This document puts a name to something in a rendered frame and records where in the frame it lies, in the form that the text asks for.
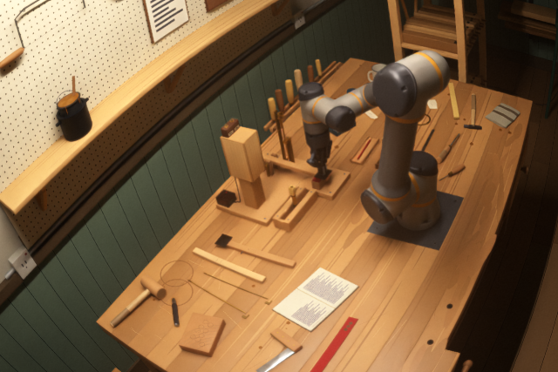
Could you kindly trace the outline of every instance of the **pegboard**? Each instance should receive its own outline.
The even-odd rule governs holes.
[[[46,187],[48,205],[43,211],[31,200],[22,211],[6,211],[23,243],[29,248],[81,196],[118,157],[182,99],[246,49],[291,19],[290,9],[273,16],[266,9],[186,62],[176,88],[157,85],[89,144]]]
[[[25,5],[33,1],[0,0],[0,59],[21,46],[14,18]],[[81,0],[50,0],[25,15],[19,21],[25,52],[0,71],[0,192],[62,136],[60,129],[55,126],[55,102],[60,92],[71,87],[71,76],[76,76],[76,87],[81,95],[90,99],[88,106],[91,110],[162,52],[241,1],[232,0],[207,13],[204,0],[187,0],[189,22],[157,44],[151,44],[142,0],[85,0],[85,9]],[[279,18],[284,22],[284,15]],[[268,24],[265,25],[251,30],[255,34],[262,33],[269,28]],[[248,36],[249,42],[254,39],[252,33],[233,33],[240,37]],[[234,46],[237,41],[231,41],[231,45]],[[235,57],[235,51],[234,48],[231,51],[214,51],[213,56],[206,57],[209,67],[202,65],[200,58],[196,58],[198,61],[194,61],[203,68],[198,70],[199,73],[195,71],[187,74],[188,77],[183,74],[180,84],[193,83],[192,80],[198,79],[201,74],[214,72],[217,63],[230,61],[228,58]],[[187,87],[184,89],[176,91],[182,94],[189,91]],[[159,95],[169,96],[163,91],[159,91]],[[146,95],[147,98],[154,96],[152,93]],[[157,112],[148,109],[146,113],[151,116]],[[114,144],[127,143],[127,140],[119,139],[119,134],[106,135],[115,135]],[[96,152],[106,152],[107,146],[100,145],[95,151],[95,144],[80,156],[80,159],[88,156],[82,165],[93,164],[94,160],[90,158]],[[99,168],[104,166],[100,162],[97,164]],[[81,172],[84,168],[79,166],[74,169]],[[67,174],[62,171],[52,183],[64,179]],[[71,193],[80,194],[75,189]],[[61,190],[60,196],[64,195],[64,190]],[[29,213],[29,207],[33,205],[36,205],[34,201],[26,207],[26,215],[18,215],[17,225],[35,222]],[[44,221],[38,221],[39,225],[54,215],[42,213],[41,216]]]

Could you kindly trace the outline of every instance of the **shelf bracket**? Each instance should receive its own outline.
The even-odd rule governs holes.
[[[283,9],[285,9],[285,6],[287,6],[287,3],[289,2],[289,0],[282,0],[281,4],[279,6],[277,6],[277,3],[273,3],[271,5],[271,13],[273,14],[274,17],[276,17],[277,15],[279,15]]]
[[[174,77],[172,80],[170,76],[165,79],[163,85],[165,86],[165,90],[167,91],[167,93],[171,93],[172,91],[174,91],[174,89],[176,89],[176,85],[180,81],[180,77],[182,76],[182,72],[184,71],[185,67],[185,64],[179,67],[176,73],[174,73]]]
[[[47,198],[48,195],[46,194],[46,188],[35,195],[35,201],[38,203],[38,207],[43,211],[46,211]]]

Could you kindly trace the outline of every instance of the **wooden box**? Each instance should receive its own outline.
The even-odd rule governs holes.
[[[228,171],[247,182],[255,182],[265,171],[258,131],[241,126],[228,139],[221,137]]]
[[[178,345],[187,352],[211,357],[224,329],[222,318],[193,313]]]

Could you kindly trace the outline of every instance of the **hammer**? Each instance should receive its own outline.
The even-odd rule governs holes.
[[[150,294],[158,299],[165,298],[167,290],[164,289],[158,282],[146,276],[141,278],[139,282],[145,288],[145,290],[141,294],[139,294],[139,296],[135,300],[130,302],[130,304],[128,304],[128,306],[124,308],[124,311],[114,317],[114,320],[111,321],[111,326],[118,326],[122,322],[122,320],[124,320],[134,309],[136,309],[136,307],[141,302],[143,302]]]
[[[463,125],[464,128],[469,128],[470,130],[482,130],[482,126],[475,125],[474,120],[477,112],[477,95],[474,93],[471,95],[471,124]]]

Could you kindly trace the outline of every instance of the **gray cloth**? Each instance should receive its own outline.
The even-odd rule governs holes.
[[[512,108],[510,105],[499,104],[487,115],[487,119],[502,128],[508,128],[519,116],[520,112],[517,109]]]

